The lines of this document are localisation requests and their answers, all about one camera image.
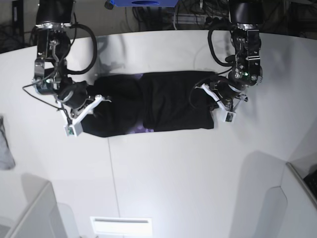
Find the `black T-shirt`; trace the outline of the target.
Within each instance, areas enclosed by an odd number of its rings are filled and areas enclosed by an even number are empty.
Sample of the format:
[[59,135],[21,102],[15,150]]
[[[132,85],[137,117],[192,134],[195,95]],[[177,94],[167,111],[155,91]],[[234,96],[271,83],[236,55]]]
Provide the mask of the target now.
[[143,132],[213,129],[211,98],[195,89],[211,72],[153,72],[98,78],[87,91],[109,97],[85,116],[87,134],[106,138]]

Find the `white power strip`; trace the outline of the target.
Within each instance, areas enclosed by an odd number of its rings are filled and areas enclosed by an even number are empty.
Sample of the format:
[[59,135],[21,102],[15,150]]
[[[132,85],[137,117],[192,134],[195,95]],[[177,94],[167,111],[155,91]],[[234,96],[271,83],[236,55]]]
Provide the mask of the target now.
[[186,13],[178,13],[175,16],[171,17],[171,23],[175,24],[188,24],[188,25],[207,25],[212,23],[212,21],[216,19],[216,21],[221,20],[222,16],[220,15],[205,15],[205,14],[186,14]]

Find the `grey cloth at left edge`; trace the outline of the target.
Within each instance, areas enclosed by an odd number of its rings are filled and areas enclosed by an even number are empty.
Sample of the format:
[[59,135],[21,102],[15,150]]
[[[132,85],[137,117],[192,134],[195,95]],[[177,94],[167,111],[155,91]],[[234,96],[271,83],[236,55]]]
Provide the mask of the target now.
[[15,161],[9,149],[5,128],[3,123],[3,116],[0,117],[0,169],[12,170],[15,167]]

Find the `blue box at top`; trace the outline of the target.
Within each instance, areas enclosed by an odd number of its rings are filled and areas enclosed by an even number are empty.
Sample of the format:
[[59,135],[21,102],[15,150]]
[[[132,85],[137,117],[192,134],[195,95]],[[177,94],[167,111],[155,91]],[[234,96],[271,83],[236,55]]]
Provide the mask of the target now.
[[108,2],[117,7],[175,7],[178,0],[109,0]]

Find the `black keyboard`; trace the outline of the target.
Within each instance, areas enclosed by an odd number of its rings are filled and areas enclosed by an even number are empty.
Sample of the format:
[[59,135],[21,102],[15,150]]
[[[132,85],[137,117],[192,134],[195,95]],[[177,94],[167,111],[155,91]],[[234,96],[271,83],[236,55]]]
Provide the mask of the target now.
[[307,175],[304,178],[304,182],[308,186],[312,194],[316,197],[317,196],[317,173]]

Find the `white bin lower left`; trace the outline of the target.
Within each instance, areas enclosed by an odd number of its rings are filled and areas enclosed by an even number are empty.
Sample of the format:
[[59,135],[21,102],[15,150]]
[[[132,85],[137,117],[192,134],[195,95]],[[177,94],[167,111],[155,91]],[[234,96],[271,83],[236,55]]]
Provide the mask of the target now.
[[2,238],[66,238],[68,237],[57,205],[53,186],[46,182],[18,219],[8,223],[0,219]]

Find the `white bin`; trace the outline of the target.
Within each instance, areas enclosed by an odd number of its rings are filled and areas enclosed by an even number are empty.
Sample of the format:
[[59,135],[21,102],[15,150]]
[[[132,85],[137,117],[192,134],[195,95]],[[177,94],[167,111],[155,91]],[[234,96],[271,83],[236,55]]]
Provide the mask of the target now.
[[0,219],[2,238],[66,238],[68,237],[57,205],[53,186],[46,182],[18,219],[8,223]]
[[286,164],[281,185],[265,194],[258,232],[260,238],[317,236],[317,199],[291,163]]

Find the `white bin lower right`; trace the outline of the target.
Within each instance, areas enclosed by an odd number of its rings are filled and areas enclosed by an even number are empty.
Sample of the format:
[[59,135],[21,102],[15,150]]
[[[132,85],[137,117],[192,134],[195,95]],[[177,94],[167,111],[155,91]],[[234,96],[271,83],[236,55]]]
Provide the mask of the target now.
[[291,163],[286,164],[281,185],[265,194],[258,232],[260,238],[317,236],[317,199]]

